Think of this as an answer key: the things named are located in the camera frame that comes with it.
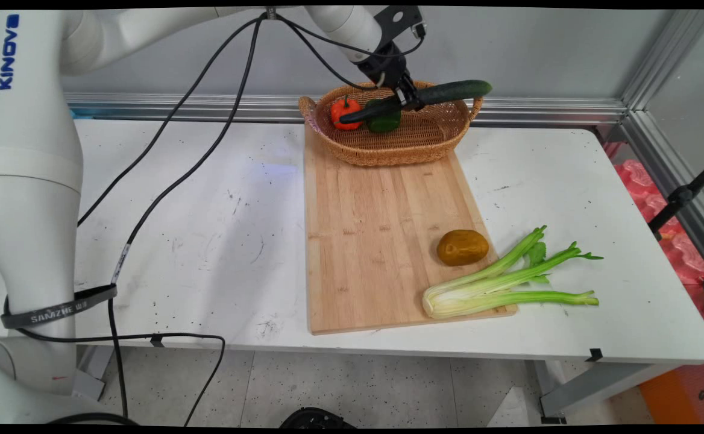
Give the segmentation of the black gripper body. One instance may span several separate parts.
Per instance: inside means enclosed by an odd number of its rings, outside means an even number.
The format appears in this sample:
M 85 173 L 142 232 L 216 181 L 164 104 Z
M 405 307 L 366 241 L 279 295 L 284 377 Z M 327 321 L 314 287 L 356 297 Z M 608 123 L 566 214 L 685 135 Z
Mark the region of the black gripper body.
M 363 86 L 352 83 L 352 87 L 363 91 L 388 88 L 393 92 L 417 92 L 407 69 L 406 53 L 401 51 L 396 42 L 389 41 L 378 47 L 374 52 L 353 49 L 352 63 L 368 77 L 373 84 Z

